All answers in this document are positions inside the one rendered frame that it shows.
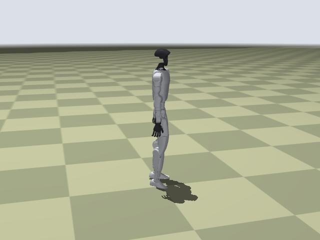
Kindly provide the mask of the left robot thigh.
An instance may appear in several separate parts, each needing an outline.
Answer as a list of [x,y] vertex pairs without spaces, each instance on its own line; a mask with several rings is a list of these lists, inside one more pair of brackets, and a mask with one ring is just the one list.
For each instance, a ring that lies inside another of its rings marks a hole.
[[[167,114],[165,115],[165,118],[166,118],[167,124],[168,124]],[[153,146],[154,149],[155,149],[156,147],[158,147],[158,140],[157,140],[157,139],[153,141],[152,146]]]

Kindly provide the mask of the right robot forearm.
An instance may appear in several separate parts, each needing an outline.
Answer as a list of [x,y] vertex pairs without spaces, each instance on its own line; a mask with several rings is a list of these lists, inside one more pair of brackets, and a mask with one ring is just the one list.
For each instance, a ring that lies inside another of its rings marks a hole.
[[160,123],[161,122],[161,116],[162,116],[162,113],[161,113],[161,107],[162,105],[160,104],[161,103],[161,98],[159,96],[156,96],[154,98],[154,115],[155,115],[155,118],[156,118],[156,123]]

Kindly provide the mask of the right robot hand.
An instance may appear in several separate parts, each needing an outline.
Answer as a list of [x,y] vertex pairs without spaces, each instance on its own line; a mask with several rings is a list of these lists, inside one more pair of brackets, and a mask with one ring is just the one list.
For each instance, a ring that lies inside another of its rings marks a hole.
[[[161,121],[162,121],[162,119],[161,119]],[[158,137],[159,136],[160,137],[161,136],[161,131],[162,131],[162,133],[164,133],[164,131],[162,129],[162,126],[160,125],[161,122],[160,123],[156,123],[156,118],[155,118],[154,119],[154,124],[155,124],[155,126],[153,128],[153,134],[151,136],[154,136],[154,137]]]

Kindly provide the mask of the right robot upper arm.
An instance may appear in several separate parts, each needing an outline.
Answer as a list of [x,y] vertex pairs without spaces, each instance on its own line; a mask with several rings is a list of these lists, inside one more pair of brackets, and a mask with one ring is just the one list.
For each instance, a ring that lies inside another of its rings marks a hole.
[[161,91],[161,83],[163,80],[163,76],[162,73],[160,72],[156,72],[153,77],[153,99],[155,100],[155,97],[160,97],[161,101],[163,101],[163,97],[160,95],[160,91]]

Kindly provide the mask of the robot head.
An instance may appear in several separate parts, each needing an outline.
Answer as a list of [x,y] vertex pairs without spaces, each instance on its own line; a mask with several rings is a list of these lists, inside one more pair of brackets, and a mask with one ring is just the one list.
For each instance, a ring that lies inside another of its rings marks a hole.
[[168,65],[168,55],[170,54],[170,52],[167,50],[167,49],[164,49],[164,48],[160,48],[158,50],[155,51],[154,55],[156,57],[159,57],[160,59],[163,59],[163,62],[162,63],[159,63],[157,68],[155,70],[160,70],[160,68],[163,68],[161,70],[166,70],[164,68],[164,66],[167,66]]

